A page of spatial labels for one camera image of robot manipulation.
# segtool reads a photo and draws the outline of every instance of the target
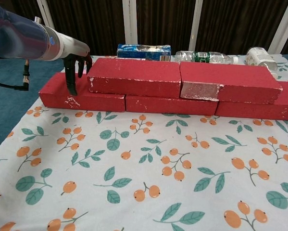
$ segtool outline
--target robotic hand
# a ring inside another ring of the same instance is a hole
[[[85,61],[87,72],[92,66],[89,52],[87,44],[0,7],[0,57],[45,61],[62,58],[67,88],[72,95],[77,95],[75,62],[78,61],[81,78]]]

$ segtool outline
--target red foam block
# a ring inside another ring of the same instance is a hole
[[[282,90],[263,66],[182,62],[180,71],[182,98],[273,103]]]
[[[217,116],[288,120],[288,82],[274,104],[219,102]]]
[[[217,102],[127,95],[127,112],[175,113],[212,116]]]
[[[88,73],[91,92],[179,98],[179,64],[99,58]]]
[[[93,111],[125,111],[125,96],[91,93],[87,89],[86,75],[76,79],[78,95],[70,95],[65,73],[55,74],[40,90],[39,96],[46,107]]]

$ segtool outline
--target table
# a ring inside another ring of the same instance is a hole
[[[288,81],[288,61],[274,58]],[[288,231],[288,121],[73,111],[38,99],[0,146],[1,227]]]

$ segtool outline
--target plastic water bottle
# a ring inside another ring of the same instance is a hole
[[[200,62],[211,64],[237,64],[238,57],[229,57],[219,52],[178,51],[175,62]]]

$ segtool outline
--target green bottle label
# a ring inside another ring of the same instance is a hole
[[[210,60],[209,52],[196,52],[195,53],[195,62],[208,63],[209,60]]]

